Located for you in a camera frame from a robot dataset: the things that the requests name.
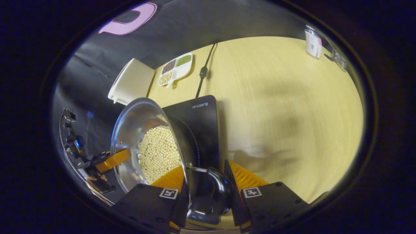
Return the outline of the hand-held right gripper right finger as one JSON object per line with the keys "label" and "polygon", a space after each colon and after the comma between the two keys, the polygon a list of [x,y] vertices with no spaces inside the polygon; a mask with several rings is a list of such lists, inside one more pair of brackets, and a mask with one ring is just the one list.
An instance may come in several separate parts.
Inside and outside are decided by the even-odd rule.
{"label": "hand-held right gripper right finger", "polygon": [[233,185],[231,210],[241,233],[273,233],[288,228],[309,206],[283,182],[265,184],[256,174],[228,160],[224,174]]}

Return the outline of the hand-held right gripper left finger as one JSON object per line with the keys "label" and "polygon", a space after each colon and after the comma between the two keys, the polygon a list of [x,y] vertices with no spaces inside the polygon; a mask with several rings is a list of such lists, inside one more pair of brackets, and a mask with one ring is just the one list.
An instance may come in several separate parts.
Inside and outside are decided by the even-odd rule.
{"label": "hand-held right gripper left finger", "polygon": [[142,233],[179,233],[189,208],[189,187],[183,166],[162,176],[156,186],[139,183],[112,209]]}

